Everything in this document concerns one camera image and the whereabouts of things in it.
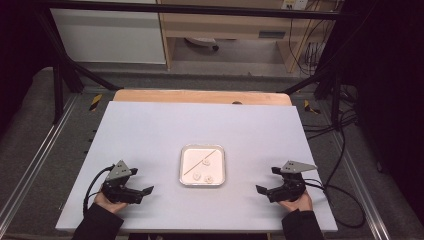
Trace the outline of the square metal tray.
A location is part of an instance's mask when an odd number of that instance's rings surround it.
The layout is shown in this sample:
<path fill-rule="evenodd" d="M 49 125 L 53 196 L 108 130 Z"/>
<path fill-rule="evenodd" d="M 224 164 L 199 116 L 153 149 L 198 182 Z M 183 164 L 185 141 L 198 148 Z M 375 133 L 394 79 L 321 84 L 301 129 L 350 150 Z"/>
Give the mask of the square metal tray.
<path fill-rule="evenodd" d="M 207 159 L 210 161 L 210 166 L 205 166 L 200 163 L 196 168 L 188 174 L 183 175 L 187 170 L 198 163 L 202 158 L 207 156 L 210 152 L 216 150 Z M 199 181 L 193 179 L 193 173 L 198 172 L 201 174 Z M 214 182 L 207 184 L 204 181 L 206 176 L 212 176 Z M 180 170 L 179 180 L 185 186 L 220 186 L 226 180 L 226 164 L 225 152 L 219 145 L 186 145 L 183 147 L 180 155 Z"/>

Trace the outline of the white table board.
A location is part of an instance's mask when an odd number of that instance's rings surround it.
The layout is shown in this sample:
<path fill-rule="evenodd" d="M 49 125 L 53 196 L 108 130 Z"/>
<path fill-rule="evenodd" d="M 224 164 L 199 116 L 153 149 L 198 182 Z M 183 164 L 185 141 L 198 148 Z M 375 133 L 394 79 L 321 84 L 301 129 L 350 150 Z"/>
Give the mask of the white table board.
<path fill-rule="evenodd" d="M 189 144 L 224 149 L 222 185 L 199 188 L 180 183 L 180 154 Z M 281 185 L 271 167 L 287 161 L 310 164 L 313 157 L 293 106 L 112 101 L 57 229 L 76 229 L 87 188 L 100 185 L 95 175 L 119 160 L 138 169 L 128 187 L 154 186 L 141 204 L 122 211 L 122 231 L 218 233 L 280 231 L 285 209 L 258 194 L 256 186 Z"/>

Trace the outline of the aluminium floor rail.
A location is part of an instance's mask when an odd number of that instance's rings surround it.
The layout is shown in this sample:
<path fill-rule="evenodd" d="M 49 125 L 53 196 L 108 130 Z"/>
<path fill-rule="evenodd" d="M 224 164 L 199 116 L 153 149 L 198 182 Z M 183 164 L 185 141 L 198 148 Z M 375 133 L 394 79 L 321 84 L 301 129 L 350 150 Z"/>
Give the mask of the aluminium floor rail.
<path fill-rule="evenodd" d="M 59 118 L 58 122 L 53 124 L 49 129 L 47 136 L 44 138 L 41 146 L 38 148 L 35 156 L 32 158 L 29 166 L 27 167 L 25 173 L 21 177 L 17 187 L 14 189 L 13 193 L 9 197 L 8 201 L 5 204 L 5 207 L 0 211 L 0 226 L 5 225 L 7 222 L 11 222 L 16 214 L 19 206 L 21 205 L 23 199 L 25 198 L 27 192 L 29 191 L 32 182 L 38 175 L 38 172 L 42 168 L 44 161 L 48 157 L 52 147 L 54 146 L 58 136 L 60 135 L 62 129 L 64 128 L 69 116 L 72 113 L 72 110 L 75 107 L 76 101 L 79 99 L 79 94 L 72 94 L 67 100 L 64 113 Z"/>
<path fill-rule="evenodd" d="M 332 137 L 337 144 L 338 150 L 341 152 L 341 162 L 347 173 L 349 181 L 353 187 L 355 195 L 361 203 L 368 226 L 375 240 L 390 240 L 390 234 L 382 220 L 377 207 L 362 179 L 353 159 L 347 149 L 346 142 L 340 132 L 333 132 Z"/>

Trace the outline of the yellow black floor tape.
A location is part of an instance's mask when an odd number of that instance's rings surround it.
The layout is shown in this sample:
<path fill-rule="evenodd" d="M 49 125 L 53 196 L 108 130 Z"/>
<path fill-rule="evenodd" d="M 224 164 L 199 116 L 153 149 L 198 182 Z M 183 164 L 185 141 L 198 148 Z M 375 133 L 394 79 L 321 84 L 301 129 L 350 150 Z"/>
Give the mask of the yellow black floor tape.
<path fill-rule="evenodd" d="M 96 110 L 96 108 L 97 108 L 97 106 L 98 106 L 98 104 L 99 104 L 99 102 L 100 102 L 100 100 L 101 100 L 102 96 L 103 96 L 102 94 L 97 94 L 97 95 L 93 98 L 92 103 L 91 103 L 91 105 L 90 105 L 90 107 L 89 107 L 89 111 L 95 111 L 95 110 Z"/>
<path fill-rule="evenodd" d="M 304 100 L 304 110 L 306 112 L 312 112 L 314 114 L 321 114 L 319 109 L 314 109 L 311 107 L 310 102 L 308 100 Z"/>

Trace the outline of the person's right hand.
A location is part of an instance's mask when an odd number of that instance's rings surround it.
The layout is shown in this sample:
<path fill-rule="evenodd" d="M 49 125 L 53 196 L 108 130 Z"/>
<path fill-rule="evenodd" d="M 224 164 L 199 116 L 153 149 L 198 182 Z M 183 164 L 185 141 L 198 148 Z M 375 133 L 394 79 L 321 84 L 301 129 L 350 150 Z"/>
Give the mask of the person's right hand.
<path fill-rule="evenodd" d="M 280 201 L 279 205 L 287 209 L 289 212 L 293 212 L 296 210 L 299 211 L 312 211 L 313 210 L 313 204 L 312 200 L 308 194 L 307 191 L 304 191 L 304 193 L 295 201 Z"/>

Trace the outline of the dark curtain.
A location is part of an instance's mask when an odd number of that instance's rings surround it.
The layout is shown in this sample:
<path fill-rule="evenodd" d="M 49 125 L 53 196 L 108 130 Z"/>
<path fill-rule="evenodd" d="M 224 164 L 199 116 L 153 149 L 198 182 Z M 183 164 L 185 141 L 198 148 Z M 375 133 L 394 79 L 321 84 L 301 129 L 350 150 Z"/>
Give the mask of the dark curtain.
<path fill-rule="evenodd" d="M 424 0 L 379 0 L 347 80 L 378 160 L 424 221 Z"/>
<path fill-rule="evenodd" d="M 33 1 L 0 0 L 0 135 L 20 108 L 33 76 L 51 65 L 51 47 Z"/>

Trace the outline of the black metal frame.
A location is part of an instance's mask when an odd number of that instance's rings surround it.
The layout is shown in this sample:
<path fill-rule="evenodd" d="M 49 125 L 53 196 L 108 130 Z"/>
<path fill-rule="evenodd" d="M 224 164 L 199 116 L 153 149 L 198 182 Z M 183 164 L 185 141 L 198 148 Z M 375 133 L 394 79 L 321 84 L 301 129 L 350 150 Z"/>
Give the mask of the black metal frame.
<path fill-rule="evenodd" d="M 287 19 L 319 19 L 319 20 L 343 20 L 349 19 L 349 14 L 337 12 L 306 11 L 306 10 L 271 10 L 261 8 L 223 7 L 223 6 L 199 6 L 199 5 L 176 5 L 176 4 L 149 4 L 149 3 L 125 3 L 125 2 L 101 2 L 101 1 L 77 1 L 77 0 L 35 0 L 33 2 L 35 16 L 47 35 L 50 45 L 54 49 L 57 63 L 54 65 L 55 82 L 55 121 L 58 121 L 63 113 L 61 78 L 59 67 L 65 70 L 65 82 L 72 92 L 81 92 L 84 88 L 78 72 L 92 81 L 100 84 L 108 90 L 121 90 L 95 75 L 88 69 L 76 63 L 68 56 L 59 39 L 59 34 L 54 31 L 54 24 L 47 20 L 46 13 L 50 8 L 92 11 L 116 11 L 116 12 L 146 12 L 146 13 L 170 13 L 170 14 L 197 14 L 197 15 L 221 15 L 243 17 L 268 17 Z"/>

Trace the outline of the white power strip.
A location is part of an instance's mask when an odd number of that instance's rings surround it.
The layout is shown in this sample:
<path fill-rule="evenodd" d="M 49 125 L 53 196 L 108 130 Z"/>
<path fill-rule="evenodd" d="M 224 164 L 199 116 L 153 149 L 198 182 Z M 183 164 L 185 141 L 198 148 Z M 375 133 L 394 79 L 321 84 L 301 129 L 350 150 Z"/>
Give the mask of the white power strip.
<path fill-rule="evenodd" d="M 287 10 L 304 10 L 308 0 L 283 0 L 282 9 Z"/>

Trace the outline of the office chair base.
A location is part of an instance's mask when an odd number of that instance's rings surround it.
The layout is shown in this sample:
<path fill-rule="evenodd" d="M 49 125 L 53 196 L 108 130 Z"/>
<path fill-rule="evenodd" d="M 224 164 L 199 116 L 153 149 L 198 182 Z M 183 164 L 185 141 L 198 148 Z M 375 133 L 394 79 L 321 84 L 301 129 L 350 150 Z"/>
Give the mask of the office chair base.
<path fill-rule="evenodd" d="M 198 46 L 210 47 L 213 51 L 219 50 L 219 46 L 212 38 L 187 38 L 187 41 Z"/>

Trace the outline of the wooden table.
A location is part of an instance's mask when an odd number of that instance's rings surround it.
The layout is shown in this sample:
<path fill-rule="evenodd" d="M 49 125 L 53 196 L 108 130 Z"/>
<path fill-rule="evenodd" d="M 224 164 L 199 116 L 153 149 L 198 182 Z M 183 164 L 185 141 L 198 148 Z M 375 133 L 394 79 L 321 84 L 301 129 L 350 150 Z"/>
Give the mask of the wooden table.
<path fill-rule="evenodd" d="M 287 94 L 237 91 L 121 89 L 115 93 L 113 100 L 119 102 L 292 105 Z"/>

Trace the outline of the light wooden desk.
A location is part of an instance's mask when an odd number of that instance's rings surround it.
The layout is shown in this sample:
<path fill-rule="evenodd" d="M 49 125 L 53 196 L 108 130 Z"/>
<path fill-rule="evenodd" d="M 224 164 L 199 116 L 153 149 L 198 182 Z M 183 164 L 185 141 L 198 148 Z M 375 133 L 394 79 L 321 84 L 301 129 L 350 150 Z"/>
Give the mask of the light wooden desk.
<path fill-rule="evenodd" d="M 156 0 L 159 4 L 247 7 L 282 10 L 283 0 Z M 304 10 L 334 12 L 341 0 L 308 0 Z M 178 38 L 273 40 L 277 43 L 288 72 L 300 62 L 301 53 L 310 42 L 327 39 L 333 23 L 323 27 L 316 20 L 277 19 L 220 15 L 159 15 L 166 64 L 172 65 L 175 41 Z"/>

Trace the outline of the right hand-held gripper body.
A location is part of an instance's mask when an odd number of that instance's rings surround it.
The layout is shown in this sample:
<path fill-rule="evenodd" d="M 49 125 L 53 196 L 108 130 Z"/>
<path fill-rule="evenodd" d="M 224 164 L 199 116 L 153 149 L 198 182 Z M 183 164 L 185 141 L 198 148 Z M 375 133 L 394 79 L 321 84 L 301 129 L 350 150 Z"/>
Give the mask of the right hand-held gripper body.
<path fill-rule="evenodd" d="M 287 161 L 282 167 L 281 172 L 283 184 L 280 187 L 268 189 L 266 196 L 270 202 L 295 201 L 306 190 L 306 183 L 302 173 L 316 170 L 315 165 Z"/>

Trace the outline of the person's left hand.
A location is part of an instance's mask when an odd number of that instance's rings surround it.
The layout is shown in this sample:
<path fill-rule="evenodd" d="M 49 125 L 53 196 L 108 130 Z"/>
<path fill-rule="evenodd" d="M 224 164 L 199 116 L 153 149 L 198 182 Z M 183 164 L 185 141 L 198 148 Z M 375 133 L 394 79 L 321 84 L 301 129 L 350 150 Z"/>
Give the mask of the person's left hand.
<path fill-rule="evenodd" d="M 117 214 L 118 212 L 120 212 L 121 210 L 125 209 L 128 206 L 127 203 L 110 202 L 102 192 L 99 192 L 96 194 L 96 197 L 94 198 L 94 203 L 106 209 L 107 211 L 111 212 L 112 214 Z"/>

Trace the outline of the white cabinet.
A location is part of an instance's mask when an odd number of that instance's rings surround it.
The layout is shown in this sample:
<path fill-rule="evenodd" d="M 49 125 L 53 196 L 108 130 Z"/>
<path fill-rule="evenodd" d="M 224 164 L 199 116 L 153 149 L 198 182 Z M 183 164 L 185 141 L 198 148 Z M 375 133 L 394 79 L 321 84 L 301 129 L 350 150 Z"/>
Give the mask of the white cabinet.
<path fill-rule="evenodd" d="M 52 9 L 67 54 L 78 62 L 166 62 L 157 13 Z"/>

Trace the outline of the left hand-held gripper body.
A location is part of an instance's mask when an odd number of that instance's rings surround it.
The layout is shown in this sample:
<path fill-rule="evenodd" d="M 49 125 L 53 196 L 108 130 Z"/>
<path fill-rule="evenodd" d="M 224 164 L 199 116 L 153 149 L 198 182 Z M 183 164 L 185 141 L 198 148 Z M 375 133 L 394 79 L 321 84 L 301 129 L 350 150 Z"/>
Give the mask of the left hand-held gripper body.
<path fill-rule="evenodd" d="M 133 175 L 130 168 L 123 160 L 119 160 L 106 176 L 101 192 L 112 203 L 140 204 L 143 198 L 142 191 L 126 186 L 131 176 Z"/>

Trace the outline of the thin wooden skewer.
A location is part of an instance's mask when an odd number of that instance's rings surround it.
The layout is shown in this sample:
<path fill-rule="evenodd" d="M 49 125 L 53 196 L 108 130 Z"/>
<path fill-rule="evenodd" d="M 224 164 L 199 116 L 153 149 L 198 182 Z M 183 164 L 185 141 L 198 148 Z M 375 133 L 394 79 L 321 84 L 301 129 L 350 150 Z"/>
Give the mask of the thin wooden skewer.
<path fill-rule="evenodd" d="M 196 163 L 193 167 L 191 167 L 189 170 L 187 170 L 183 175 L 188 174 L 190 171 L 192 171 L 194 168 L 196 168 L 200 163 L 202 163 L 204 160 L 206 160 L 209 156 L 211 156 L 213 153 L 215 153 L 216 150 L 213 150 L 212 152 L 210 152 L 207 156 L 205 156 L 204 158 L 202 158 L 198 163 Z"/>

